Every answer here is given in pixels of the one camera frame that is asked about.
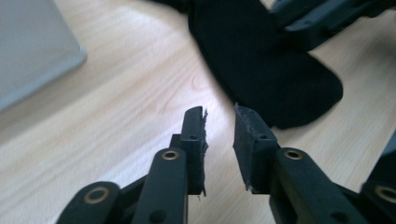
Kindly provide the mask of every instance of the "black plastic linkage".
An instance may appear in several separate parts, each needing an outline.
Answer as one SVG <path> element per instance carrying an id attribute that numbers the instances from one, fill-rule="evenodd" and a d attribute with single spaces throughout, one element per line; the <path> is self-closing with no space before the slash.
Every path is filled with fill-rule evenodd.
<path id="1" fill-rule="evenodd" d="M 309 51 L 359 17 L 376 17 L 394 6 L 396 0 L 278 0 L 270 13 L 295 48 Z"/>
<path id="2" fill-rule="evenodd" d="M 257 136 L 265 133 L 271 140 Z M 296 148 L 276 147 L 258 114 L 235 106 L 234 150 L 252 193 L 270 195 L 276 223 L 396 223 L 396 148 L 384 152 L 360 193 L 334 184 Z"/>
<path id="3" fill-rule="evenodd" d="M 57 223 L 187 223 L 188 195 L 205 192 L 205 116 L 200 106 L 188 110 L 181 134 L 155 154 L 146 176 L 124 189 L 111 182 L 81 189 Z"/>

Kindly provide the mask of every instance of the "gray object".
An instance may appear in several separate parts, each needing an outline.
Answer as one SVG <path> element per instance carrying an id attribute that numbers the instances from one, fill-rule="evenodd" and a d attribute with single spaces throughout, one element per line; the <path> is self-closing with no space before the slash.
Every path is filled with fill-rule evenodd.
<path id="1" fill-rule="evenodd" d="M 85 58 L 52 0 L 0 0 L 0 111 Z"/>

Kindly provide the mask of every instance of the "black fabric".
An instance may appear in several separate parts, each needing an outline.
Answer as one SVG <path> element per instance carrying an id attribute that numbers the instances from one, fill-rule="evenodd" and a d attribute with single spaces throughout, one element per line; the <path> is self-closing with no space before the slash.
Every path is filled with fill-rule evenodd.
<path id="1" fill-rule="evenodd" d="M 189 28 L 229 97 L 267 124 L 305 125 L 343 96 L 337 76 L 288 47 L 259 0 L 158 0 L 189 14 Z"/>

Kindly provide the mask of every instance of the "screw hole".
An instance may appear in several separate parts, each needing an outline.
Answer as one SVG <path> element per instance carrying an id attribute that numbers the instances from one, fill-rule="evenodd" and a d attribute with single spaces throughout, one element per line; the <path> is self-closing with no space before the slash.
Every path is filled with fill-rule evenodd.
<path id="1" fill-rule="evenodd" d="M 165 151 L 165 152 L 163 153 L 163 159 L 164 159 L 164 160 L 167 160 L 167 161 L 175 160 L 175 159 L 178 158 L 178 156 L 179 156 L 178 152 L 173 151 L 173 150 L 171 150 L 171 151 Z"/>
<path id="2" fill-rule="evenodd" d="M 152 223 L 160 223 L 166 220 L 166 213 L 163 210 L 157 210 L 152 212 L 148 219 Z"/>
<path id="3" fill-rule="evenodd" d="M 336 222 L 339 222 L 339 223 L 348 223 L 348 221 L 349 221 L 349 218 L 347 217 L 347 215 L 342 212 L 334 212 L 330 216 L 332 217 L 332 219 L 334 219 Z"/>
<path id="4" fill-rule="evenodd" d="M 303 155 L 300 152 L 295 151 L 295 150 L 287 150 L 287 151 L 285 151 L 284 155 L 287 158 L 289 158 L 291 160 L 296 160 L 296 161 L 303 158 Z"/>
<path id="5" fill-rule="evenodd" d="M 90 204 L 100 203 L 107 198 L 108 193 L 109 191 L 105 187 L 94 188 L 85 195 L 84 202 Z"/>
<path id="6" fill-rule="evenodd" d="M 384 186 L 376 186 L 375 193 L 389 203 L 396 203 L 396 190 Z"/>
<path id="7" fill-rule="evenodd" d="M 260 139 L 267 139 L 268 137 L 267 137 L 267 135 L 265 135 L 265 134 L 259 134 L 259 138 L 260 138 Z"/>

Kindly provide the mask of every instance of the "wood grain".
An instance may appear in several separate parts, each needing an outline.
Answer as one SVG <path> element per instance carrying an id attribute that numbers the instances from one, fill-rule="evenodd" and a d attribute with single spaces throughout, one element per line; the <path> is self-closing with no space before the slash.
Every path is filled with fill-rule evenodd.
<path id="1" fill-rule="evenodd" d="M 135 181 L 197 105 L 209 113 L 207 197 L 189 198 L 189 223 L 274 223 L 268 197 L 245 191 L 233 105 L 186 16 L 143 0 L 55 2 L 88 61 L 0 114 L 0 223 L 54 223 L 82 187 Z M 311 53 L 342 79 L 344 98 L 307 126 L 274 132 L 359 190 L 396 128 L 395 12 L 361 19 Z"/>

